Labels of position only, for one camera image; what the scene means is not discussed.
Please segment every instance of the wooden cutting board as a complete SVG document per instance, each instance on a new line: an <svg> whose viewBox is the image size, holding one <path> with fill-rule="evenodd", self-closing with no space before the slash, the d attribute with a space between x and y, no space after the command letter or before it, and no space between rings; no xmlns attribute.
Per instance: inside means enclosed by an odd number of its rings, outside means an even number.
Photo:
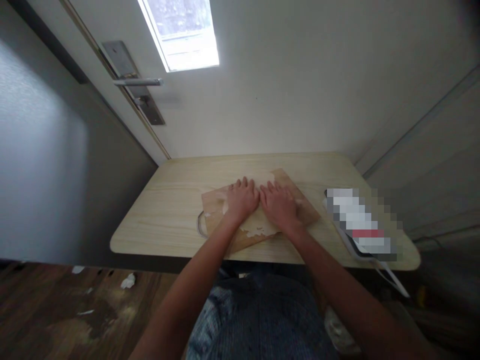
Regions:
<svg viewBox="0 0 480 360"><path fill-rule="evenodd" d="M274 176L275 180L283 187L288 187L297 201L298 210L297 216L300 221L305 225L310 225L320 219L320 214L315 210L312 204L308 201L308 199L302 194L299 188L294 184L294 182L289 178L287 173L283 169L276 169L270 171ZM222 220L224 216L222 212L222 207L224 204L224 198L229 185L226 185L222 188L205 192L201 195L201 201L203 204L203 211L205 216L205 223L208 235L210 235L217 225ZM254 235L251 237L247 236L247 232L241 229L238 229L237 233L235 234L232 244L229 249L229 254L236 253L242 249L248 248L252 245L255 245L263 240L273 237L274 235L265 236L263 234Z"/></svg>

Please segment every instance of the white cable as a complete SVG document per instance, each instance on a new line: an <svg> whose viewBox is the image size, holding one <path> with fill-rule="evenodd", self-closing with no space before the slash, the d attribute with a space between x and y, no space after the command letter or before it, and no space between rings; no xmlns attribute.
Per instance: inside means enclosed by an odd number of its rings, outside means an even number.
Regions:
<svg viewBox="0 0 480 360"><path fill-rule="evenodd" d="M377 266L377 262L381 265L382 268L384 268L386 270L386 272L388 273L388 275L390 275L391 279L394 281L390 281L387 279L387 277L385 275L382 274L382 272L380 271L380 269L378 268ZM410 298L410 295L409 293L407 292L407 290L405 290L404 286L402 285L402 283L400 282L400 280L395 276L395 274L392 272L392 270L390 270L388 264L385 262L385 261L380 261L380 260L377 260L375 259L373 261L373 267L375 268L376 272L382 277L384 278L387 282L390 283L390 285L392 285L395 289L398 290L398 292L400 294L402 294L404 297L406 298Z"/></svg>

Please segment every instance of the dough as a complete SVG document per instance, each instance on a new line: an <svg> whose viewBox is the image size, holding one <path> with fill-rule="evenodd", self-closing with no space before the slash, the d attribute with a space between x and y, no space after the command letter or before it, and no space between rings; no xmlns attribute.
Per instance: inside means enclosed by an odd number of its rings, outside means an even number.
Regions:
<svg viewBox="0 0 480 360"><path fill-rule="evenodd" d="M255 181L255 187L257 189L260 189L260 185L267 186L268 181L270 181L272 184L275 181L275 176L271 172L251 175L246 174L245 176L248 180L253 179L253 181ZM223 214L225 214L228 209L229 204L227 200L224 199L221 211ZM253 212L253 214L250 215L242 225L240 225L240 230L245 231L248 238L252 238L256 235L270 236L280 232L279 228L267 219L261 204L259 204L258 208Z"/></svg>

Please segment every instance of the hand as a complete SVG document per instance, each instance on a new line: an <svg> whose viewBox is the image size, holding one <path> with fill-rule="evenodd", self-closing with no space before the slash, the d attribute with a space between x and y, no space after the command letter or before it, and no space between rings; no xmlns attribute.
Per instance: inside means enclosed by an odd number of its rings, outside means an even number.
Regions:
<svg viewBox="0 0 480 360"><path fill-rule="evenodd" d="M301 225L297 219L297 204L287 187L275 185L269 181L268 187L260 186L260 201L263 212L268 220L275 224L283 233Z"/></svg>
<svg viewBox="0 0 480 360"><path fill-rule="evenodd" d="M247 181L245 176L242 181L238 179L228 188L226 195L228 211L225 216L232 218L240 225L259 207L259 198L260 193L255 188L253 179Z"/></svg>

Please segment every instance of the table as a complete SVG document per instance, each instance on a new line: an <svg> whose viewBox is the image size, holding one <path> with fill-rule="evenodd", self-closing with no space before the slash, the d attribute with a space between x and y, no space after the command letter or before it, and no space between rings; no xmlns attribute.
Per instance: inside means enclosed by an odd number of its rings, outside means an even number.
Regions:
<svg viewBox="0 0 480 360"><path fill-rule="evenodd" d="M371 268L355 260L322 206L326 188L370 190L350 160L335 152L282 153L191 157L168 160L152 176L110 241L115 253L191 258L205 242L197 233L201 194L236 181L243 174L282 168L308 198L321 219L308 230L343 266ZM402 230L397 245L401 259L392 270L415 270L420 254ZM302 258L282 234L232 254L229 259L302 264Z"/></svg>

